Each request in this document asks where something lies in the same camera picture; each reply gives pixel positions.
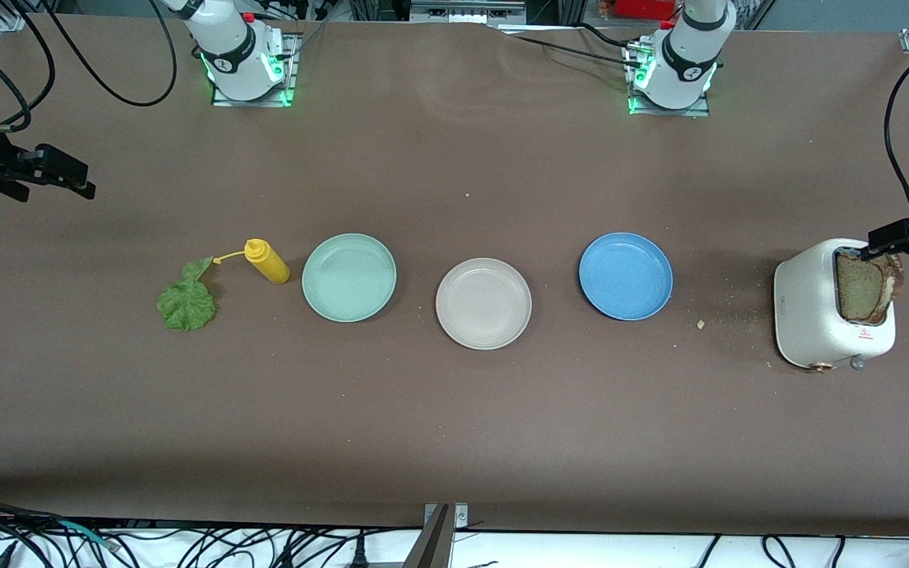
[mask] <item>yellow squeeze bottle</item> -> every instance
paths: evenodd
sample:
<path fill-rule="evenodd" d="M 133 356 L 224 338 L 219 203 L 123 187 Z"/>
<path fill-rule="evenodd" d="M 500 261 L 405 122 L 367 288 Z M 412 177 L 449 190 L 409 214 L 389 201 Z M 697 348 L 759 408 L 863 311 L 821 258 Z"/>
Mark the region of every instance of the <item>yellow squeeze bottle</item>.
<path fill-rule="evenodd" d="M 273 284 L 282 284 L 290 279 L 290 269 L 275 254 L 273 248 L 260 238 L 250 238 L 245 244 L 245 258 Z"/>

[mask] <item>white plate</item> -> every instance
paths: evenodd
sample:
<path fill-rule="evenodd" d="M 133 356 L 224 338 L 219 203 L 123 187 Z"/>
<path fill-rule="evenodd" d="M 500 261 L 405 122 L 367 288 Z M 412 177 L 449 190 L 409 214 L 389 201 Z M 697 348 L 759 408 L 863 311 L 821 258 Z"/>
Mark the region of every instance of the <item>white plate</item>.
<path fill-rule="evenodd" d="M 440 281 L 437 319 L 470 349 L 500 349 L 513 342 L 531 317 L 528 283 L 508 263 L 471 259 Z"/>

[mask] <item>mustard bottle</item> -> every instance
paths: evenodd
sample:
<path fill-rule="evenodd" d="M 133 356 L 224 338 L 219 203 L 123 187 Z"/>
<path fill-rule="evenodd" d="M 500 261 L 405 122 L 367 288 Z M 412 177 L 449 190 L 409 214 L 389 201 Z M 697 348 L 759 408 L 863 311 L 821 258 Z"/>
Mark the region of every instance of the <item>mustard bottle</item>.
<path fill-rule="evenodd" d="M 248 262 L 252 263 L 252 266 L 273 284 L 283 284 L 290 279 L 290 267 L 286 266 L 278 254 L 275 254 L 268 242 L 260 240 L 260 238 L 250 238 L 245 243 L 243 251 L 220 256 L 218 259 L 213 259 L 212 262 L 222 263 L 223 259 L 237 255 L 245 256 Z"/>

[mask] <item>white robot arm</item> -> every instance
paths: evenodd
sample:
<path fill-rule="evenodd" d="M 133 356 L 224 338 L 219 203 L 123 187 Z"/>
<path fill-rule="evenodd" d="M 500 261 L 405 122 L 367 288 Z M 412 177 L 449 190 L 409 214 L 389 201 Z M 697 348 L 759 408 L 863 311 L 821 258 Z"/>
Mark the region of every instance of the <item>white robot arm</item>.
<path fill-rule="evenodd" d="M 659 107 L 689 107 L 710 87 L 732 29 L 735 4 L 729 0 L 686 0 L 675 27 L 653 33 L 653 60 L 634 86 Z"/>
<path fill-rule="evenodd" d="M 250 101 L 282 82 L 282 32 L 238 13 L 234 0 L 163 0 L 191 31 L 209 78 L 227 98 Z"/>

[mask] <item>plate rim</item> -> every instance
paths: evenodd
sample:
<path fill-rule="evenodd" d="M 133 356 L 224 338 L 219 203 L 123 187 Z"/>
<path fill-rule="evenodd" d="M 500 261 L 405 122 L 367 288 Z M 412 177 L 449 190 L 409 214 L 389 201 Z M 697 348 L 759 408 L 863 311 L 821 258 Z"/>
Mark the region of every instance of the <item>plate rim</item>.
<path fill-rule="evenodd" d="M 643 241 L 647 245 L 650 245 L 650 247 L 652 247 L 653 249 L 656 249 L 656 251 L 658 251 L 659 254 L 661 255 L 661 259 L 664 260 L 664 269 L 666 269 L 666 274 L 668 275 L 668 290 L 664 294 L 664 301 L 661 302 L 661 305 L 657 306 L 657 308 L 654 309 L 651 313 L 647 313 L 646 316 L 641 316 L 641 317 L 614 316 L 612 313 L 609 313 L 608 310 L 606 310 L 602 306 L 599 306 L 598 303 L 596 303 L 595 300 L 591 298 L 591 294 L 588 291 L 588 287 L 585 286 L 585 280 L 584 280 L 585 260 L 590 258 L 589 255 L 591 254 L 592 249 L 595 248 L 595 245 L 599 244 L 599 241 L 608 241 L 608 240 L 610 240 L 611 237 L 636 237 L 636 240 Z M 588 247 L 585 247 L 585 251 L 583 252 L 583 254 L 581 254 L 581 261 L 578 262 L 578 281 L 580 281 L 580 283 L 581 283 L 581 291 L 584 293 L 585 299 L 587 299 L 588 303 L 590 303 L 592 306 L 594 306 L 596 310 L 599 310 L 599 312 L 602 312 L 604 314 L 604 316 L 609 316 L 609 317 L 611 317 L 611 319 L 619 320 L 619 321 L 647 320 L 649 317 L 654 316 L 654 314 L 661 312 L 661 310 L 664 309 L 664 306 L 668 305 L 668 301 L 670 301 L 670 299 L 671 299 L 672 289 L 675 288 L 675 275 L 674 275 L 674 273 L 672 273 L 671 262 L 668 261 L 668 255 L 664 254 L 663 249 L 661 249 L 661 247 L 659 247 L 659 245 L 657 245 L 656 242 L 650 240 L 650 238 L 642 236 L 642 234 L 627 233 L 627 231 L 622 231 L 622 230 L 613 231 L 613 233 L 602 234 L 602 236 L 596 237 L 594 241 L 591 241 L 588 243 Z"/>
<path fill-rule="evenodd" d="M 505 342 L 502 342 L 502 344 L 500 344 L 500 345 L 495 345 L 495 346 L 466 345 L 465 342 L 459 341 L 459 339 L 457 337 L 455 337 L 454 334 L 452 334 L 451 330 L 448 330 L 447 326 L 444 326 L 444 318 L 440 316 L 440 294 L 441 294 L 441 291 L 443 291 L 444 282 L 446 282 L 448 280 L 448 278 L 450 278 L 451 275 L 455 273 L 455 271 L 457 271 L 458 269 L 461 269 L 465 265 L 468 265 L 468 263 L 479 263 L 479 262 L 498 263 L 498 265 L 503 266 L 507 269 L 510 269 L 511 273 L 515 274 L 515 276 L 517 277 L 516 280 L 519 281 L 522 286 L 524 286 L 524 297 L 527 299 L 526 317 L 524 317 L 524 321 L 522 321 L 519 330 L 515 332 L 513 337 L 509 338 Z M 526 328 L 528 328 L 528 323 L 531 323 L 531 312 L 533 312 L 533 298 L 531 297 L 531 287 L 528 286 L 528 281 L 527 281 L 526 277 L 524 277 L 524 274 L 521 274 L 521 272 L 519 270 L 517 270 L 516 268 L 514 268 L 513 266 L 511 266 L 510 263 L 504 262 L 501 259 L 491 258 L 490 256 L 476 256 L 476 258 L 467 259 L 465 261 L 457 263 L 457 265 L 454 265 L 453 267 L 451 267 L 451 269 L 448 270 L 447 273 L 444 273 L 444 277 L 440 279 L 440 284 L 437 284 L 437 292 L 433 299 L 433 312 L 437 316 L 437 321 L 439 321 L 439 323 L 440 323 L 441 330 L 444 331 L 444 334 L 446 334 L 448 338 L 451 338 L 451 341 L 457 342 L 458 345 L 464 346 L 464 348 L 473 349 L 473 351 L 495 351 L 495 349 L 505 348 L 505 346 L 509 346 L 510 344 L 512 344 L 512 342 L 517 341 L 517 338 L 520 338 L 521 334 L 524 334 L 524 331 L 526 330 Z"/>
<path fill-rule="evenodd" d="M 375 309 L 374 312 L 369 313 L 367 316 L 358 317 L 357 319 L 338 319 L 338 317 L 328 316 L 326 313 L 321 312 L 321 310 L 318 309 L 317 306 L 315 306 L 313 302 L 311 302 L 311 298 L 308 295 L 307 266 L 310 264 L 311 259 L 315 258 L 315 256 L 318 254 L 318 252 L 321 249 L 329 247 L 329 245 L 331 245 L 331 243 L 333 241 L 342 240 L 344 237 L 359 237 L 361 240 L 370 240 L 370 241 L 374 242 L 374 244 L 378 245 L 378 247 L 382 248 L 382 250 L 384 252 L 386 252 L 388 263 L 389 263 L 389 266 L 391 267 L 391 271 L 392 271 L 391 286 L 390 286 L 390 289 L 388 290 L 388 294 L 385 296 L 385 299 L 383 299 L 383 302 L 381 303 L 381 305 L 378 306 L 378 308 Z M 369 317 L 375 316 L 376 313 L 381 312 L 383 307 L 388 305 L 388 302 L 391 301 L 392 296 L 395 294 L 395 288 L 398 285 L 398 266 L 395 263 L 395 256 L 392 255 L 391 250 L 382 241 L 379 241 L 378 238 L 371 237 L 371 236 L 369 236 L 369 234 L 364 234 L 364 233 L 336 234 L 333 237 L 329 237 L 329 238 L 326 238 L 326 240 L 321 241 L 321 244 L 318 244 L 317 247 L 315 247 L 313 249 L 313 251 L 311 251 L 311 254 L 307 255 L 307 260 L 304 261 L 304 270 L 300 274 L 300 285 L 301 285 L 301 289 L 303 290 L 304 301 L 307 301 L 307 305 L 310 306 L 310 308 L 313 309 L 314 312 L 318 314 L 318 316 L 324 317 L 326 320 L 329 320 L 329 321 L 335 321 L 336 323 L 356 323 L 357 321 L 367 320 L 367 319 L 369 319 Z"/>

